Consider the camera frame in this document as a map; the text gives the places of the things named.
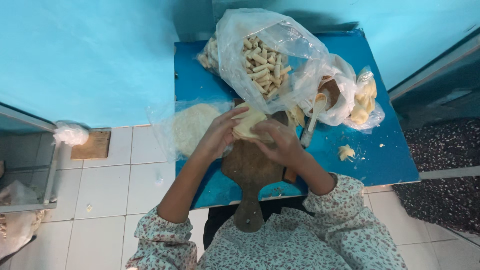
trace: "clear plastic bag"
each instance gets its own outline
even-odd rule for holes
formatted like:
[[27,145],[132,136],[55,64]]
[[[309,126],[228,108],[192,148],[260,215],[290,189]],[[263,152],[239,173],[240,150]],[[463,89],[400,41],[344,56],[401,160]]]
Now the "clear plastic bag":
[[[335,80],[336,86],[340,91],[337,102],[329,108],[330,97],[328,93],[324,93],[327,96],[327,106],[323,108],[318,114],[317,120],[330,126],[340,125],[345,118],[351,113],[353,106],[355,105],[355,92],[357,91],[356,75],[353,67],[347,63],[340,56],[331,53],[330,59],[332,63],[331,72],[333,76],[323,80],[321,85],[318,85],[318,89],[321,86],[331,80]],[[312,116],[310,110],[313,108],[313,100],[317,91],[311,94],[307,99],[299,102],[300,108],[305,112],[308,117]]]
[[[213,119],[233,108],[220,99],[164,102],[146,108],[153,133],[168,162],[186,160],[195,150]],[[222,156],[232,150],[227,146]]]
[[[357,91],[355,92],[355,96],[359,95],[366,95],[370,94],[367,93],[369,92],[366,90],[366,86],[369,83],[373,83],[373,86],[375,87],[375,94],[374,98],[376,97],[376,84],[374,81],[373,73],[372,70],[370,69],[370,66],[365,66],[360,73],[357,76]],[[372,128],[376,126],[380,126],[380,123],[384,120],[385,118],[385,112],[378,104],[377,102],[374,103],[374,108],[373,110],[368,114],[368,119],[366,122],[362,124],[358,124],[352,121],[351,116],[348,116],[344,121],[343,124],[356,129],[362,133],[365,134],[372,134]]]
[[69,146],[82,145],[88,140],[88,130],[77,124],[67,124],[64,122],[56,122],[55,143],[64,142]]
[[[0,192],[2,205],[37,204],[35,191],[15,180]],[[38,229],[44,210],[7,213],[0,219],[0,259],[18,251]]]
[[353,129],[356,129],[365,134],[372,134],[372,129],[376,126],[380,126],[380,123],[384,120],[385,113],[380,104],[375,103],[375,109],[368,115],[367,122],[363,124],[354,123],[350,116],[345,118],[343,123]]
[[[267,100],[245,71],[243,39],[251,36],[287,56],[282,62],[293,68],[288,73],[288,83],[283,83],[278,95]],[[293,108],[311,96],[322,76],[331,71],[328,50],[321,41],[291,17],[264,9],[226,10],[216,25],[216,39],[210,39],[197,59],[205,68],[218,73],[252,107],[266,114]]]

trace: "white spoon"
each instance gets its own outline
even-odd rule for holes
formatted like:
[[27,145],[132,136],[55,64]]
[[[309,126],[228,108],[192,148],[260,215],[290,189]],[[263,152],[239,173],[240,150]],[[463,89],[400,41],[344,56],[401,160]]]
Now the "white spoon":
[[320,111],[325,108],[327,104],[327,96],[325,94],[317,94],[315,96],[315,102],[313,104],[313,113],[312,113],[312,120],[310,121],[310,125],[308,126],[308,131],[312,131],[313,127],[315,126],[315,122],[317,122],[317,116]]

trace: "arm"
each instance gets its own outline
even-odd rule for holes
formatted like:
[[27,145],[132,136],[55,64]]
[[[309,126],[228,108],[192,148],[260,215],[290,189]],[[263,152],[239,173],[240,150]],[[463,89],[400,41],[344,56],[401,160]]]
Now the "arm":
[[266,120],[256,124],[253,131],[257,133],[267,132],[271,135],[278,146],[276,149],[268,148],[257,139],[251,141],[256,143],[269,159],[294,169],[313,193],[323,195],[333,190],[335,187],[334,179],[310,153],[302,148],[294,130],[277,120]]
[[303,202],[314,212],[312,231],[353,269],[401,269],[405,263],[386,226],[363,205],[363,184],[349,176],[328,174],[300,145],[297,135],[275,120],[258,123],[277,143],[270,149],[253,140],[268,158],[293,168],[310,188]]
[[134,234],[139,238],[138,248],[127,268],[196,267],[197,248],[188,241],[192,229],[188,220],[190,205],[208,166],[233,142],[232,128],[240,119],[231,118],[247,110],[233,109],[215,118],[160,204],[138,222]]
[[156,210],[160,217],[173,223],[187,220],[193,197],[208,166],[233,142],[232,128],[238,125],[241,119],[232,117],[246,111],[248,108],[233,109],[213,120],[162,202],[157,206]]

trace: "shirt sleeve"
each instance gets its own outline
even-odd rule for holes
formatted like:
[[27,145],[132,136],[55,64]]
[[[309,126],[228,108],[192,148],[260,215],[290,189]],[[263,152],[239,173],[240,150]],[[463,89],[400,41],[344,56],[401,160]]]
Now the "shirt sleeve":
[[363,204],[363,183],[331,174],[335,188],[326,195],[309,191],[304,207],[315,213],[312,230],[352,269],[406,269],[387,230]]
[[197,246],[189,242],[192,230],[190,220],[171,223],[159,217],[156,207],[140,221],[134,236],[137,252],[127,261],[127,269],[194,269],[197,264]]

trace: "cutting board handle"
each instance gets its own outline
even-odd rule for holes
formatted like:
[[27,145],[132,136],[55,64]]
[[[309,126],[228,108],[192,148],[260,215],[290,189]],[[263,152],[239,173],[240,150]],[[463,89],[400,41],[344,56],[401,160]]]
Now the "cutting board handle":
[[233,223],[242,232],[254,233],[264,224],[257,192],[243,192],[242,200],[233,215]]

